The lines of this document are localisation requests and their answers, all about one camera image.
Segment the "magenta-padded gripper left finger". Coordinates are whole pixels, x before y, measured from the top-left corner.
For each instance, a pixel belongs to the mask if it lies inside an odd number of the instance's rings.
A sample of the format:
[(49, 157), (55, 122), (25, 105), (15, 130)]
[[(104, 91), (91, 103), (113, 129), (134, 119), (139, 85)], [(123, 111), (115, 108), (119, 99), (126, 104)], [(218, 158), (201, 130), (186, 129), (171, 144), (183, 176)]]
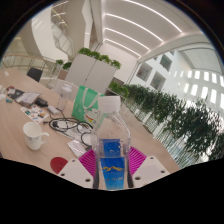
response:
[(89, 150), (80, 158), (69, 160), (58, 176), (81, 187), (96, 189), (99, 177), (94, 151)]

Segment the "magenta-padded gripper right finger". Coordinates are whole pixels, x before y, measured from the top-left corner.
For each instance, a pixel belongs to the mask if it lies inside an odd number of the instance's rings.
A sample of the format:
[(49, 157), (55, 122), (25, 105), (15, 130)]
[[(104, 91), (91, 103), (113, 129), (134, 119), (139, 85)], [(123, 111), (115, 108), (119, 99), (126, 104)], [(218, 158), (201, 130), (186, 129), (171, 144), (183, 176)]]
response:
[(167, 169), (155, 156), (146, 156), (138, 149), (129, 151), (128, 186), (140, 188), (169, 175)]

